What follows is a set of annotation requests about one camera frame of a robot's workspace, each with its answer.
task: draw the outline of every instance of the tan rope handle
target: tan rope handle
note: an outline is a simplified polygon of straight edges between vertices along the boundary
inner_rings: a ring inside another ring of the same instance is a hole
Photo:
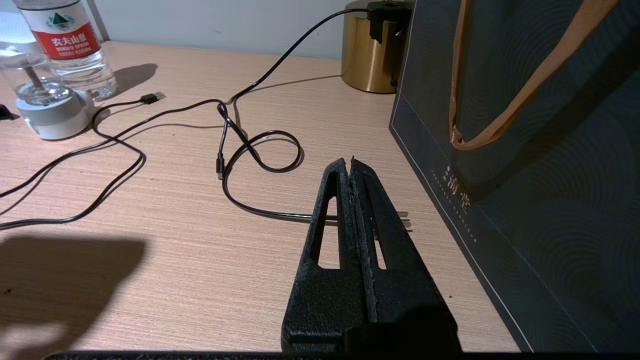
[[[472,150],[499,139],[518,116],[518,112],[529,102],[533,94],[553,75],[584,43],[587,37],[598,27],[607,14],[618,4],[618,0],[582,0],[573,20],[564,35],[545,58],[533,75],[527,80],[509,106],[468,142],[456,127],[458,110],[458,79],[460,76],[461,54],[465,39],[465,26],[470,13],[472,0],[461,0],[456,35],[453,39],[453,67],[451,72],[451,96],[449,98],[449,136],[453,147],[458,150]]]

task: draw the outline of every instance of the black cable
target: black cable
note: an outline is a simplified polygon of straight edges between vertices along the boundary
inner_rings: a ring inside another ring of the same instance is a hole
[[[264,73],[264,75],[262,75],[262,77],[260,79],[258,79],[256,82],[252,83],[251,85],[247,86],[244,90],[238,92],[237,94],[233,95],[231,97],[231,99],[229,99],[229,102],[227,104],[234,104],[235,102],[237,102],[238,99],[240,99],[240,97],[244,96],[245,94],[247,94],[248,92],[250,92],[251,90],[253,90],[256,86],[260,85],[264,80],[266,80],[271,73],[273,73],[279,66],[280,64],[295,50],[295,48],[298,47],[298,45],[300,45],[300,43],[302,43],[302,41],[304,41],[304,39],[307,38],[307,36],[313,34],[313,32],[319,28],[320,26],[322,26],[325,22],[333,19],[336,16],[340,16],[340,15],[344,15],[346,13],[353,13],[353,12],[366,12],[367,9],[365,8],[359,8],[359,9],[347,9],[347,10],[342,10],[339,11],[337,13],[331,14],[327,17],[325,17],[324,19],[320,20],[320,22],[318,22],[316,25],[314,25],[313,27],[311,27],[309,30],[307,30],[307,32],[302,35],[298,41],[296,41],[290,48],[289,50],[287,50],[279,59],[278,61],[275,62],[275,64],[273,64],[273,66],[267,70],[267,72]],[[220,149],[218,151],[218,158],[221,158],[222,155],[222,150],[225,146],[225,138],[227,136],[227,122],[225,121],[225,127],[222,129],[222,137],[220,138]]]
[[[307,32],[304,35],[302,35],[298,39],[298,41],[296,41],[289,48],[289,50],[287,50],[278,59],[278,61],[276,61],[275,64],[273,64],[273,66],[269,70],[267,70],[267,72],[264,73],[264,75],[262,75],[262,77],[260,79],[258,79],[256,82],[252,83],[251,85],[247,86],[244,90],[238,92],[233,97],[231,97],[231,99],[229,99],[229,102],[227,104],[233,104],[234,106],[236,106],[236,103],[237,103],[238,99],[240,99],[240,97],[248,94],[256,86],[260,85],[264,80],[266,80],[271,75],[271,73],[273,73],[275,71],[275,69],[278,66],[280,66],[280,64],[295,50],[295,48],[298,45],[300,45],[300,43],[302,43],[302,41],[304,41],[304,39],[306,39],[310,34],[312,34],[317,28],[322,26],[325,22],[331,20],[332,18],[334,18],[336,16],[344,15],[346,13],[367,12],[367,11],[368,10],[365,9],[365,8],[347,9],[347,10],[339,11],[337,13],[329,15],[329,16],[325,17],[323,20],[320,20],[320,22],[318,22],[316,25],[314,25],[309,30],[307,30]],[[233,204],[235,204],[237,207],[239,207],[239,208],[241,208],[243,210],[246,210],[246,211],[248,211],[250,213],[256,214],[256,215],[261,215],[261,216],[265,216],[265,217],[269,217],[269,218],[276,218],[276,219],[280,219],[280,220],[293,220],[293,221],[308,222],[312,217],[311,214],[282,213],[282,212],[277,212],[277,211],[268,211],[268,210],[262,210],[262,209],[253,208],[253,207],[251,207],[249,205],[243,204],[242,202],[239,202],[238,200],[236,200],[231,195],[231,193],[229,192],[229,189],[228,189],[228,176],[231,173],[231,168],[232,168],[233,164],[236,163],[237,159],[240,157],[240,155],[242,155],[242,153],[245,150],[249,150],[249,153],[252,155],[253,159],[258,163],[258,165],[260,165],[260,167],[262,167],[263,169],[265,169],[267,171],[287,172],[287,171],[291,171],[294,168],[296,168],[298,166],[298,162],[300,161],[301,154],[302,154],[302,147],[300,146],[300,143],[299,143],[298,139],[296,139],[293,135],[291,135],[291,134],[289,134],[289,133],[287,133],[285,131],[266,131],[265,133],[258,134],[256,136],[254,136],[253,138],[251,138],[250,140],[248,140],[244,136],[244,134],[242,134],[242,131],[234,124],[234,122],[231,121],[231,119],[229,118],[228,112],[227,112],[227,107],[224,104],[218,105],[218,112],[220,112],[220,115],[222,115],[222,117],[225,118],[225,127],[223,128],[222,137],[220,138],[220,148],[219,148],[219,151],[218,151],[218,159],[216,160],[216,171],[218,173],[218,176],[222,180],[222,190],[225,193],[225,196],[227,196],[227,198],[229,199],[229,201],[232,202]],[[231,126],[231,128],[236,132],[238,137],[240,137],[240,139],[243,141],[243,144],[242,144],[242,146],[240,146],[240,148],[238,148],[238,150],[236,150],[236,152],[229,159],[229,162],[225,166],[225,159],[224,159],[224,156],[223,156],[223,148],[224,148],[224,144],[225,144],[225,138],[227,136],[227,127],[228,126]],[[260,158],[257,156],[257,153],[255,152],[255,149],[253,148],[253,145],[252,145],[256,141],[264,138],[265,136],[275,135],[275,134],[284,135],[284,136],[288,137],[289,139],[291,139],[296,144],[296,147],[298,148],[298,155],[296,156],[296,159],[291,164],[289,164],[288,166],[286,166],[284,168],[279,168],[279,169],[273,169],[273,168],[267,167],[260,160]],[[326,219],[328,221],[336,221],[337,217],[333,216],[333,215],[327,215]]]
[[[290,55],[294,49],[300,45],[300,43],[302,43],[302,41],[307,38],[309,36],[309,34],[313,33],[319,26],[321,26],[322,24],[324,24],[325,22],[329,21],[330,19],[339,16],[339,15],[343,15],[345,13],[350,13],[350,12],[366,12],[366,9],[348,9],[348,10],[343,10],[337,13],[334,13],[333,15],[330,15],[326,18],[324,18],[323,20],[321,20],[320,22],[318,22],[315,26],[313,26],[312,28],[310,28],[304,35],[302,35],[302,37],[300,37],[298,39],[298,41],[296,41],[290,48],[289,50],[287,50],[286,53],[284,53],[280,59],[278,59],[278,61],[276,61],[276,63],[260,78],[258,79],[256,82],[252,83],[250,86],[247,86],[244,90],[238,92],[237,94],[235,94],[230,100],[229,100],[229,104],[233,104],[234,106],[236,105],[237,100],[242,97],[243,95],[247,94],[248,92],[250,92],[251,90],[253,90],[256,86],[259,86],[266,78],[268,78],[271,73],[273,73],[273,71],[275,71],[275,69],[280,66],[280,64],[286,59],[286,57],[288,57],[288,55]],[[140,100],[137,101],[129,101],[129,102],[118,102],[118,103],[114,103],[114,104],[110,104],[107,106],[104,106],[100,109],[98,109],[95,114],[93,115],[92,119],[91,119],[91,125],[92,125],[92,129],[95,133],[97,133],[99,136],[105,138],[105,140],[103,142],[94,144],[94,145],[90,145],[87,147],[83,147],[82,149],[77,149],[71,152],[68,152],[67,154],[60,156],[59,158],[53,160],[52,162],[50,162],[49,164],[45,165],[44,167],[42,167],[40,170],[38,170],[35,174],[33,174],[27,181],[24,181],[22,184],[7,190],[3,193],[0,193],[0,198],[2,197],[6,197],[7,195],[10,195],[14,192],[17,192],[21,189],[23,189],[24,187],[26,187],[27,185],[31,184],[33,181],[36,181],[36,184],[34,185],[34,187],[32,187],[32,189],[30,189],[28,191],[27,194],[25,194],[25,196],[23,196],[22,198],[20,198],[18,201],[20,202],[21,200],[23,200],[26,196],[29,195],[29,193],[31,193],[36,186],[38,186],[38,184],[42,181],[42,179],[57,165],[59,165],[61,162],[80,155],[80,154],[86,154],[87,152],[91,152],[91,151],[95,151],[95,150],[99,150],[101,149],[101,147],[111,143],[111,142],[115,142],[115,143],[119,143],[120,145],[126,146],[127,148],[129,148],[130,150],[138,153],[138,159],[129,167],[127,168],[125,171],[123,171],[119,176],[117,176],[114,180],[112,180],[106,187],[105,189],[103,189],[103,191],[100,193],[100,195],[84,210],[82,211],[80,214],[74,215],[72,217],[68,217],[68,218],[63,218],[63,219],[46,219],[46,218],[32,218],[32,219],[25,219],[25,220],[17,220],[17,221],[13,221],[13,222],[6,222],[6,223],[0,223],[0,231],[1,230],[5,230],[5,229],[11,229],[14,227],[21,227],[21,226],[26,226],[26,225],[35,225],[35,224],[65,224],[67,222],[72,222],[75,220],[79,220],[80,218],[85,217],[86,215],[90,214],[93,210],[95,210],[105,199],[107,199],[107,197],[109,197],[109,195],[111,195],[111,193],[113,192],[113,190],[115,190],[115,188],[118,188],[122,182],[121,180],[124,179],[124,181],[126,181],[126,179],[128,179],[129,177],[131,177],[133,174],[135,174],[146,162],[147,160],[147,156],[144,152],[142,152],[140,149],[136,148],[135,146],[125,142],[124,140],[121,140],[120,137],[127,134],[129,131],[132,131],[133,129],[136,129],[150,121],[153,121],[159,117],[162,117],[166,114],[169,113],[177,113],[177,112],[181,112],[181,111],[187,111],[193,108],[196,108],[198,106],[204,105],[204,104],[209,104],[212,102],[216,102],[218,103],[218,112],[220,113],[220,115],[224,118],[225,120],[225,125],[223,128],[223,132],[222,132],[222,137],[220,140],[220,147],[219,147],[219,151],[218,151],[218,160],[216,162],[216,171],[218,172],[219,176],[222,178],[222,188],[223,188],[223,192],[225,193],[225,195],[227,196],[227,198],[229,199],[229,201],[231,201],[233,204],[235,204],[236,206],[249,211],[250,213],[254,213],[256,215],[262,215],[262,216],[266,216],[266,217],[271,217],[271,218],[278,218],[278,219],[282,219],[282,220],[297,220],[297,221],[309,221],[311,219],[310,214],[296,214],[296,213],[282,213],[282,212],[276,212],[276,211],[268,211],[268,210],[262,210],[262,209],[257,209],[257,208],[253,208],[251,206],[248,206],[246,204],[243,204],[241,202],[239,202],[238,200],[235,200],[235,198],[233,198],[233,196],[231,196],[229,190],[228,190],[228,175],[231,173],[231,169],[233,167],[233,164],[235,164],[235,162],[238,160],[238,158],[244,153],[244,151],[248,151],[251,156],[253,157],[253,159],[258,163],[258,165],[260,167],[262,167],[264,170],[270,171],[270,172],[276,172],[276,173],[282,173],[282,172],[288,172],[293,170],[294,168],[296,168],[298,166],[298,163],[301,160],[302,157],[302,147],[300,145],[300,142],[298,141],[298,139],[295,138],[295,136],[293,136],[290,133],[287,133],[286,131],[281,131],[281,130],[270,130],[270,131],[266,131],[264,133],[258,134],[256,136],[254,136],[251,139],[247,139],[247,137],[242,133],[242,131],[240,130],[240,128],[233,122],[233,120],[231,120],[231,118],[228,115],[228,111],[227,111],[227,107],[226,104],[218,99],[209,99],[209,100],[204,100],[204,101],[200,101],[196,104],[192,104],[190,106],[186,106],[184,108],[180,108],[180,109],[174,109],[174,110],[167,110],[167,111],[163,111],[161,113],[158,113],[146,120],[143,120],[129,128],[127,128],[124,131],[121,131],[120,133],[118,133],[115,136],[111,136],[111,135],[107,135],[104,134],[102,132],[100,132],[98,130],[98,124],[96,123],[96,119],[98,118],[98,116],[103,112],[106,111],[107,109],[113,108],[115,106],[125,106],[125,105],[132,105],[132,104],[139,104],[139,103],[143,103],[143,104],[151,104],[153,102],[156,102],[158,100],[160,100],[162,97],[164,97],[163,94],[160,93],[156,93],[156,94],[148,94],[148,95],[144,95],[143,97],[140,98]],[[238,137],[240,137],[241,141],[242,141],[242,146],[240,146],[240,148],[238,148],[238,150],[236,150],[236,152],[233,154],[233,156],[231,157],[231,159],[229,160],[229,163],[227,164],[227,166],[225,166],[224,164],[224,157],[223,157],[223,148],[224,148],[224,143],[225,143],[225,139],[226,139],[226,135],[227,135],[227,129],[228,127],[231,127],[236,134],[238,135]],[[282,168],[273,168],[273,167],[269,167],[268,165],[266,165],[264,162],[262,162],[262,160],[260,160],[260,157],[258,155],[258,153],[256,152],[256,150],[253,147],[253,144],[257,141],[259,141],[260,139],[264,138],[265,136],[271,136],[271,135],[282,135],[285,136],[289,139],[291,139],[291,141],[296,145],[297,150],[298,150],[298,154],[296,156],[296,158],[294,159],[294,161]],[[15,206],[15,204],[13,206],[11,206],[9,209],[7,209],[6,211],[3,211],[2,214],[6,213],[7,211],[9,211],[11,208],[13,208]],[[331,221],[335,221],[337,219],[337,217],[335,216],[327,216],[326,217],[327,220]]]
[[[118,102],[115,104],[110,104],[107,106],[104,106],[100,109],[98,109],[95,114],[93,115],[92,119],[91,119],[91,127],[93,129],[94,132],[96,132],[98,135],[100,135],[101,137],[105,138],[106,140],[91,146],[87,146],[84,147],[82,149],[78,149],[78,150],[74,150],[71,152],[66,153],[65,155],[60,156],[59,158],[55,159],[54,161],[50,162],[49,164],[45,165],[44,167],[42,167],[38,172],[36,172],[33,176],[31,176],[27,181],[25,181],[24,183],[16,186],[15,188],[12,188],[11,190],[5,191],[3,193],[0,193],[0,198],[1,197],[5,197],[11,193],[14,193],[22,188],[24,188],[25,186],[27,186],[28,184],[32,183],[34,180],[38,179],[38,176],[40,175],[46,175],[46,173],[48,173],[51,169],[53,169],[55,166],[59,165],[62,161],[69,159],[73,156],[77,156],[80,154],[85,154],[87,152],[90,151],[94,151],[95,149],[98,149],[101,146],[107,145],[108,143],[111,142],[115,142],[115,143],[119,143],[121,145],[124,145],[126,147],[128,147],[129,149],[135,151],[136,153],[138,153],[138,159],[126,170],[124,170],[120,175],[118,175],[114,180],[112,180],[106,187],[105,189],[103,189],[103,191],[100,193],[100,195],[98,195],[98,197],[82,212],[80,212],[77,215],[74,215],[72,217],[68,217],[68,218],[62,218],[62,219],[50,219],[50,218],[30,218],[30,219],[25,219],[25,220],[17,220],[17,221],[13,221],[13,222],[5,222],[5,223],[0,223],[0,231],[2,230],[7,230],[7,229],[12,229],[14,227],[22,227],[22,226],[27,226],[27,225],[36,225],[36,224],[65,224],[67,222],[73,222],[76,220],[79,220],[83,217],[85,217],[86,215],[89,215],[93,210],[95,210],[100,204],[102,204],[103,201],[105,201],[109,195],[111,195],[111,193],[113,192],[113,190],[115,188],[117,188],[118,186],[121,185],[123,179],[127,178],[128,176],[135,174],[135,172],[137,172],[146,162],[147,160],[147,155],[142,152],[140,149],[136,148],[135,146],[120,140],[119,138],[125,134],[127,134],[128,132],[132,131],[133,129],[136,129],[144,124],[146,124],[147,122],[153,121],[159,117],[162,117],[164,115],[167,115],[169,113],[177,113],[177,112],[181,112],[181,111],[187,111],[193,108],[196,108],[198,106],[201,105],[205,105],[205,104],[209,104],[212,102],[216,102],[216,103],[223,103],[221,100],[218,99],[209,99],[209,100],[204,100],[204,101],[200,101],[196,104],[192,104],[189,106],[186,106],[184,108],[179,108],[179,109],[174,109],[174,110],[167,110],[167,111],[163,111],[161,113],[158,113],[146,120],[143,120],[129,128],[127,128],[124,131],[121,131],[120,133],[118,133],[115,136],[110,136],[107,134],[104,134],[102,132],[100,132],[98,130],[98,124],[96,122],[96,120],[98,119],[98,117],[100,116],[100,114],[110,108],[113,108],[115,106],[125,106],[125,105],[132,105],[132,104],[139,104],[139,103],[146,103],[146,104],[150,104],[153,102],[156,102],[157,100],[160,100],[162,97],[164,97],[164,95],[157,95],[157,94],[149,94],[149,95],[145,95],[143,96],[140,100],[137,101],[129,101],[129,102]]]

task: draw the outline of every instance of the plastic bottle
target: plastic bottle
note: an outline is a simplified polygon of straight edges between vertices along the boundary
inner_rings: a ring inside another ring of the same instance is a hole
[[[98,101],[115,93],[113,71],[80,0],[13,2],[67,86],[87,91]]]

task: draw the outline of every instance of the printed logo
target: printed logo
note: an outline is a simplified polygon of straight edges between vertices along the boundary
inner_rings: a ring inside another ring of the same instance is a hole
[[[462,188],[462,185],[460,185],[460,182],[451,167],[447,167],[447,171],[444,172],[442,180],[447,183],[447,186],[451,190],[451,194],[456,196],[458,204],[462,210],[467,213],[467,209],[471,206],[471,199],[469,199],[469,194],[467,194]]]
[[[46,24],[50,28],[56,28],[60,31],[65,31],[68,30],[69,27],[75,22],[76,20],[69,15],[60,15],[58,13],[55,13],[53,17],[49,17],[49,20],[47,20]]]

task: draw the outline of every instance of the desk surface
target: desk surface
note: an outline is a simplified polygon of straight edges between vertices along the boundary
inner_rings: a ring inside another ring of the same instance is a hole
[[[100,125],[111,134],[160,111],[210,97],[226,100],[278,58],[113,42],[104,48],[125,90],[104,104],[167,95],[152,105],[115,109]],[[517,350],[387,129],[394,96],[350,88],[339,70],[337,60],[289,58],[263,90],[239,101],[249,135],[288,131],[300,140],[305,159],[295,171],[271,174],[243,156],[231,192],[258,208],[306,213],[325,166],[355,156],[375,169],[396,208],[410,212],[411,237],[458,323],[463,348]],[[0,79],[0,102],[16,112],[14,98]],[[144,168],[92,214],[67,225],[0,233],[5,352],[26,358],[64,348],[280,350],[307,225],[257,217],[225,198],[215,174],[221,124],[214,105],[157,119],[130,139],[148,156]],[[2,121],[0,189],[98,141],[87,132],[46,142],[22,119]],[[227,157],[239,144],[228,137]],[[290,162],[294,150],[284,142],[259,146],[272,166]],[[76,214],[135,159],[122,146],[71,159],[0,218]],[[0,209],[23,193],[0,199]],[[321,264],[336,267],[335,228],[324,237]]]

